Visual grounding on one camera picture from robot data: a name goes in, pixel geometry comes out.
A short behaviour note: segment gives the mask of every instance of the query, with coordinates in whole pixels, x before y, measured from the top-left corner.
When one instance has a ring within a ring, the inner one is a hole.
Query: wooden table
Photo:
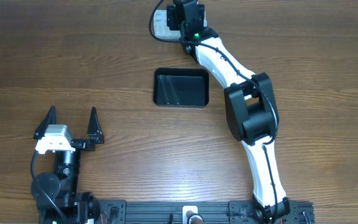
[[[358,1],[202,3],[226,48],[273,81],[287,195],[314,202],[318,223],[358,223]],[[251,199],[248,159],[213,77],[203,109],[152,101],[157,68],[199,67],[180,45],[151,38],[156,4],[0,0],[0,222],[38,221],[32,135],[51,105],[78,138],[98,109],[106,143],[84,153],[80,192],[128,201]],[[40,156],[36,172],[52,170],[52,161]]]

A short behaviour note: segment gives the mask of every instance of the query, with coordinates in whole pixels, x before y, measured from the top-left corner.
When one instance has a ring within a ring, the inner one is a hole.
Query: cable
[[[35,186],[38,188],[38,190],[40,191],[40,193],[46,197],[51,206],[56,210],[56,212],[60,215],[60,217],[62,219],[64,219],[65,223],[68,221],[67,217],[65,216],[65,214],[60,210],[60,208],[57,207],[57,205],[55,204],[55,202],[49,197],[48,193],[46,193],[46,191],[42,188],[42,186],[38,183],[38,180],[37,178],[35,177],[35,171],[34,171],[34,166],[35,166],[35,159],[37,158],[38,156],[38,151],[34,151],[34,154],[32,156],[32,159],[31,159],[31,165],[30,165],[30,173],[31,173],[31,176],[32,176],[32,180],[35,184]]]
[[[153,32],[152,32],[152,22],[153,22],[153,17],[154,17],[154,13],[156,12],[156,10],[158,9],[158,7],[160,7],[161,3],[164,2],[164,0],[160,0],[160,2],[155,6],[154,10],[153,10],[153,13],[151,14],[150,16],[150,20],[149,20],[149,32],[150,32],[150,35],[158,40],[158,41],[161,41],[161,42],[166,42],[166,43],[176,43],[176,44],[189,44],[189,45],[194,45],[194,46],[197,46],[197,45],[200,45],[200,46],[203,46],[203,47],[207,47],[209,49],[213,49],[215,50],[217,53],[221,54],[221,56],[230,64],[230,66],[234,69],[234,71],[236,71],[237,75],[240,76],[241,78],[245,79],[246,81],[250,82],[258,91],[259,93],[261,94],[261,96],[267,101],[269,107],[270,107],[270,110],[272,111],[272,115],[273,115],[273,119],[274,119],[274,134],[272,136],[272,138],[270,139],[270,141],[268,142],[265,142],[265,143],[262,143],[262,149],[264,149],[265,151],[265,155],[266,155],[266,161],[267,161],[267,167],[268,167],[268,171],[269,171],[269,174],[270,174],[270,180],[272,181],[272,187],[273,187],[273,192],[274,192],[274,197],[275,197],[275,214],[272,218],[272,223],[274,224],[274,221],[275,221],[275,217],[277,216],[277,193],[276,193],[276,188],[275,188],[275,184],[274,184],[274,181],[273,181],[273,175],[272,175],[272,168],[270,167],[270,162],[269,162],[269,157],[267,155],[267,150],[266,150],[266,145],[269,145],[271,143],[274,142],[274,140],[276,139],[277,137],[277,133],[278,133],[278,119],[277,119],[277,115],[276,115],[276,112],[273,108],[273,105],[272,105],[272,102],[270,102],[270,100],[267,98],[266,94],[263,92],[263,90],[259,87],[259,85],[254,82],[253,80],[251,80],[250,78],[247,78],[245,77],[243,74],[241,74],[240,70],[238,70],[236,68],[236,66],[231,62],[231,60],[222,52],[220,51],[217,47],[213,47],[213,46],[210,46],[208,44],[203,44],[203,43],[200,43],[200,42],[194,42],[194,41],[187,41],[187,40],[164,40],[164,39],[161,39],[161,38],[158,38]]]

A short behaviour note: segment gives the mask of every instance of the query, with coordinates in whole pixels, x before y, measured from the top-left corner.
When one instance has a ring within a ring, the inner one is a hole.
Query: wood grain
[[[128,201],[251,199],[223,91],[209,105],[161,108],[154,70],[198,68],[147,30],[152,0],[0,0],[0,222],[36,222],[29,164],[51,105],[77,137],[97,107],[106,143],[84,153],[80,191]],[[267,72],[287,195],[318,223],[358,223],[358,1],[204,0],[208,23],[247,68]],[[36,171],[52,169],[53,155]]]

